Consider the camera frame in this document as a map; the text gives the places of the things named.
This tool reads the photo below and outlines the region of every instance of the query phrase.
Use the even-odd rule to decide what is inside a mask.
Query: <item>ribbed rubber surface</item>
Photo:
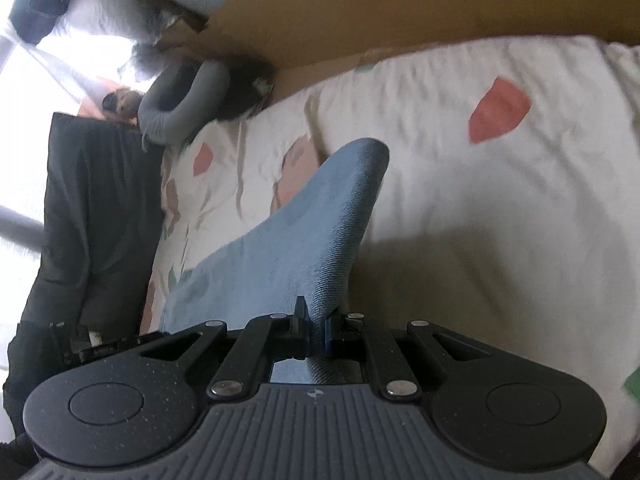
[[[535,474],[475,464],[441,443],[415,406],[378,399],[368,384],[264,384],[253,399],[215,406],[188,441],[147,465],[87,471],[43,462],[26,478],[601,479],[585,464]]]

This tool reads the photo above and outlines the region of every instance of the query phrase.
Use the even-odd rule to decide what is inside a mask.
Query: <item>black plastic device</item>
[[[213,320],[76,354],[25,405],[44,458],[27,478],[600,478],[586,461],[606,412],[572,376],[425,320],[334,312],[326,356],[363,382],[268,382],[309,333],[298,298],[243,330]]]

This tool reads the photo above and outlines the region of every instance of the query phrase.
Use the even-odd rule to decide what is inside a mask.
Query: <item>metal screw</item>
[[[391,381],[386,385],[386,392],[395,397],[407,397],[418,391],[418,386],[411,381]]]
[[[211,393],[220,397],[230,397],[242,393],[242,384],[238,381],[218,381],[211,385]]]

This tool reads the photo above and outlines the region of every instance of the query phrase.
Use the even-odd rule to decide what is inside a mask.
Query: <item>blue fabric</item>
[[[292,314],[302,295],[312,357],[277,363],[272,381],[353,380],[349,367],[324,358],[324,319],[346,296],[388,160],[387,147],[374,139],[338,150],[286,206],[183,274],[166,302],[162,329],[178,332],[209,319],[243,328],[256,316]]]

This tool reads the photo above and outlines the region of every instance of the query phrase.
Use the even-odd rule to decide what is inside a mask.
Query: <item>bed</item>
[[[610,474],[638,437],[640,50],[498,38],[382,60],[258,116],[210,123],[162,163],[164,226],[142,330],[181,274],[286,203],[322,158],[375,137],[390,164],[348,308],[427,318],[576,375],[608,425]]]

